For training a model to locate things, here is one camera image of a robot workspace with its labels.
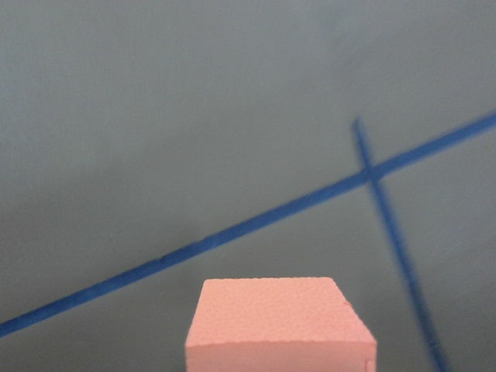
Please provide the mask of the orange foam block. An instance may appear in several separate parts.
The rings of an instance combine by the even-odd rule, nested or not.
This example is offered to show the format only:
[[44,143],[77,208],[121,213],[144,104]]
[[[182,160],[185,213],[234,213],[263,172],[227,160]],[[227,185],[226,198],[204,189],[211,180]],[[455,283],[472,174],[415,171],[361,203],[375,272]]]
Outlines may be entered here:
[[375,371],[377,341],[330,277],[204,281],[188,371]]

